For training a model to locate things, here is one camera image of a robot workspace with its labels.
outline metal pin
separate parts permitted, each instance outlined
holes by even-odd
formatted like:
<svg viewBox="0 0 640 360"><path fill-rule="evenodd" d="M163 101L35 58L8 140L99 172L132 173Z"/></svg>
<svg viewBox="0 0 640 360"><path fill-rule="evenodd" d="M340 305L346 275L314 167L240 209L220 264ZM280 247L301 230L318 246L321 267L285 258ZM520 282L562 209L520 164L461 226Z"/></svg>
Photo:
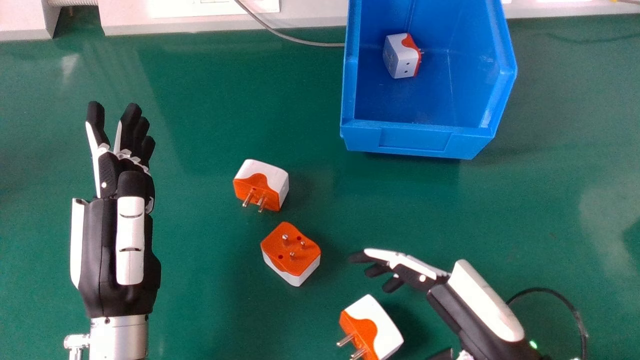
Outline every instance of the metal pin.
<svg viewBox="0 0 640 360"><path fill-rule="evenodd" d="M249 194L247 194L246 199L242 203L243 208L246 208L246 206L249 205L249 202L251 202L252 197L253 197L253 192L250 192Z"/></svg>
<svg viewBox="0 0 640 360"><path fill-rule="evenodd" d="M264 206L266 205L266 202L264 201L264 195L260 197L257 205L259 206L258 212L262 213L262 210L264 210Z"/></svg>
<svg viewBox="0 0 640 360"><path fill-rule="evenodd" d="M351 360L360 359L364 355L364 353L366 353L366 352L367 352L367 349L365 349L365 348L358 349L358 351L354 352L351 355Z"/></svg>
<svg viewBox="0 0 640 360"><path fill-rule="evenodd" d="M353 334L349 334L349 335L345 336L344 339L338 341L335 344L338 347L343 347L344 345L347 345L349 343L349 341L351 341L352 339L353 339Z"/></svg>

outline gray cable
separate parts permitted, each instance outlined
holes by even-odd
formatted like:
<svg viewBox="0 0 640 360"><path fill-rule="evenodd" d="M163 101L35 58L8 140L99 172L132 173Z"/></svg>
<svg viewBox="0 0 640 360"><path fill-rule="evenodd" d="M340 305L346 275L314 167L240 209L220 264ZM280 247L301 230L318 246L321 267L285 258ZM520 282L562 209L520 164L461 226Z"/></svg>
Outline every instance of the gray cable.
<svg viewBox="0 0 640 360"><path fill-rule="evenodd" d="M47 0L49 6L98 6L98 0Z"/></svg>
<svg viewBox="0 0 640 360"><path fill-rule="evenodd" d="M266 22L262 21L259 17L257 17L251 10L249 10L249 8L247 8L241 0L234 0L236 2L236 4L238 4L238 6L240 6L244 11L246 11L247 14L249 14L250 17L253 17L254 20L256 20L260 25L264 26L265 29L269 30L272 34L281 37L283 39L289 40L289 41L293 41L293 42L297 42L298 44L303 44L303 45L309 45L309 46L319 46L319 47L344 47L344 43L343 42L315 42L315 41L308 41L308 40L303 40L303 39L299 39L299 38L294 38L294 37L290 37L289 35L283 34L279 31L277 31L276 29L272 28L271 26L269 26Z"/></svg>

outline black and white robotic hand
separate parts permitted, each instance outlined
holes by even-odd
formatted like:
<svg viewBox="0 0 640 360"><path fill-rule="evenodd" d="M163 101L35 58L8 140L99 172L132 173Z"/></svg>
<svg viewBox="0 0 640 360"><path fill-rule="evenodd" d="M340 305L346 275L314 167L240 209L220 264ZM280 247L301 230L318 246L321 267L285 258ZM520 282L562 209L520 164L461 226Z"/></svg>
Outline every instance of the black and white robotic hand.
<svg viewBox="0 0 640 360"><path fill-rule="evenodd" d="M156 145L149 122L129 104L113 150L104 132L104 108L90 102L86 134L96 196L72 200L71 281L80 291L89 334L65 338L69 359L133 360L147 356L148 314L160 288L160 262L151 249L155 188L149 158Z"/></svg>
<svg viewBox="0 0 640 360"><path fill-rule="evenodd" d="M451 273L400 252L364 249L349 258L352 263L374 263L368 277L392 272L383 286L392 293L403 284L427 294L427 301L455 332L462 351L457 360L541 360L525 338L520 322L466 260L458 260ZM448 348L428 360L453 360Z"/></svg>

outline green table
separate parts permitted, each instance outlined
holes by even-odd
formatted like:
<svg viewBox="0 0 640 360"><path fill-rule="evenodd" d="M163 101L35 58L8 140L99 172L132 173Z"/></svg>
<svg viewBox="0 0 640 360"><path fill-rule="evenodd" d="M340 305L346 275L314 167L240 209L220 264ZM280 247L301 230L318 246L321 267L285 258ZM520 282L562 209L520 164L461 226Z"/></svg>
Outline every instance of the green table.
<svg viewBox="0 0 640 360"><path fill-rule="evenodd" d="M0 358L66 359L64 336L88 331L68 235L71 198L94 193L90 100L109 135L139 103L158 144L150 359L348 359L353 348L334 345L339 312L366 293L404 334L395 359L455 345L423 295L384 294L346 263L364 247L448 270L468 259L505 299L551 287L581 309L592 359L640 352L638 16L511 21L520 75L473 161L347 152L340 49L266 31L105 38L97 22L76 10L53 41L0 44ZM289 171L281 213L240 206L231 180L246 158ZM301 288L260 255L285 220L323 250ZM579 355L559 301L532 295L514 309L543 352Z"/></svg>

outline robotic hand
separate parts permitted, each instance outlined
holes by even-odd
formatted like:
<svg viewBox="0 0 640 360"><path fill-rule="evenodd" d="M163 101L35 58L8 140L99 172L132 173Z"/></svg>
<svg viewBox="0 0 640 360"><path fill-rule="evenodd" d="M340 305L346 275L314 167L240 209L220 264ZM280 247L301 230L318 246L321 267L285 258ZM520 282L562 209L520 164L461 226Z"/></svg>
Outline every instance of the robotic hand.
<svg viewBox="0 0 640 360"><path fill-rule="evenodd" d="M458 360L541 360L525 338L524 329L510 308L466 260L458 260L451 274L400 252L364 249L349 258L371 263L368 277L387 272L383 286L392 293L403 284L424 291L427 301L455 332L462 347ZM449 348L428 360L453 360Z"/></svg>
<svg viewBox="0 0 640 360"><path fill-rule="evenodd" d="M65 338L69 359L133 360L147 355L148 314L160 288L160 262L151 249L155 200L148 162L155 141L149 122L129 104L113 151L104 133L104 108L93 101L86 116L96 197L73 199L71 281L80 291L89 334Z"/></svg>

